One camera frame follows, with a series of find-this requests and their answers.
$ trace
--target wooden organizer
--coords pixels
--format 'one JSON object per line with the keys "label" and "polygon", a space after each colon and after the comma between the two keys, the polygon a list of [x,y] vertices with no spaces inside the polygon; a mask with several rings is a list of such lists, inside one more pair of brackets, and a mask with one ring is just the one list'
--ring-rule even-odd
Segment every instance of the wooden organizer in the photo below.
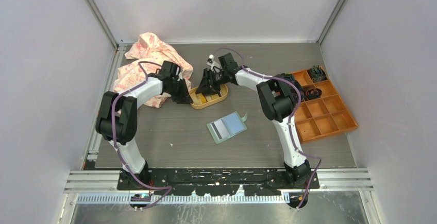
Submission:
{"label": "wooden organizer", "polygon": [[322,95],[317,99],[303,101],[294,114],[300,142],[307,143],[358,128],[329,78],[313,82],[308,70],[292,74],[303,88],[316,87],[322,90]]}

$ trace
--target pink cloth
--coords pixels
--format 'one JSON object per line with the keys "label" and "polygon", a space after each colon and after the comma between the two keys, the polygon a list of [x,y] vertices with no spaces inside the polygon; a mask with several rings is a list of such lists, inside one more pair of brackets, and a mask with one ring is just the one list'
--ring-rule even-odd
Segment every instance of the pink cloth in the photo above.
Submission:
{"label": "pink cloth", "polygon": [[[114,91],[119,93],[131,88],[145,79],[144,73],[138,66],[140,61],[150,61],[162,65],[164,61],[176,63],[181,68],[182,77],[187,83],[188,90],[191,89],[189,81],[193,73],[193,66],[187,63],[169,44],[161,41],[154,33],[147,32],[139,36],[132,48],[125,53],[126,59],[137,59],[134,62],[122,66],[117,71],[117,80],[114,82]],[[153,64],[141,64],[147,73],[155,73],[160,67]],[[170,97],[169,94],[155,96],[144,103],[146,106],[159,108],[164,101]]]}

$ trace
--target gray wall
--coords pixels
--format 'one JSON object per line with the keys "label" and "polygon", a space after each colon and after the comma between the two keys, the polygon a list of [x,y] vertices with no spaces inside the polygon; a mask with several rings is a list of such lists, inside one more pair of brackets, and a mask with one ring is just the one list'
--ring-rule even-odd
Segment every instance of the gray wall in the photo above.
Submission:
{"label": "gray wall", "polygon": [[0,223],[54,223],[113,49],[84,0],[0,0]]}
{"label": "gray wall", "polygon": [[349,0],[322,49],[387,223],[435,223],[437,2]]}
{"label": "gray wall", "polygon": [[337,0],[96,0],[114,35],[134,42],[316,41]]}

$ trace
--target patterned cloth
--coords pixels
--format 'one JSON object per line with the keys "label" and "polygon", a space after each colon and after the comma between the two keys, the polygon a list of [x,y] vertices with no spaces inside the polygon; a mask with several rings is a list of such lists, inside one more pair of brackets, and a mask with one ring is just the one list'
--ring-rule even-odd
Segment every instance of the patterned cloth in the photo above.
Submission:
{"label": "patterned cloth", "polygon": [[[193,66],[187,63],[169,44],[161,41],[154,33],[147,32],[139,36],[138,42],[126,52],[126,59],[137,59],[134,62],[122,66],[117,71],[117,80],[114,82],[114,92],[123,92],[128,88],[140,83],[145,79],[144,73],[138,66],[138,62],[150,61],[162,65],[164,61],[176,63],[181,68],[182,77],[187,83],[188,90],[191,89],[189,81],[193,73]],[[147,73],[155,73],[160,67],[153,64],[143,63],[142,66]],[[169,94],[155,96],[144,103],[146,106],[159,108],[164,101],[170,97]]]}

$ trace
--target yellow object in basket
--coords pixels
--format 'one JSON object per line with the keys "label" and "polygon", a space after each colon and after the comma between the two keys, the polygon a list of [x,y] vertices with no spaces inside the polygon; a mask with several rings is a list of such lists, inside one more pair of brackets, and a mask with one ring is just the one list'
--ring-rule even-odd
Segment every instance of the yellow object in basket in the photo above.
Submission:
{"label": "yellow object in basket", "polygon": [[204,96],[203,94],[196,94],[196,90],[197,87],[190,90],[190,97],[191,99],[193,99],[193,103],[191,104],[191,106],[194,109],[203,109],[212,104],[223,101],[226,99],[226,97],[228,97],[228,87],[226,86],[226,84],[220,85],[221,96],[219,96],[219,94]]}

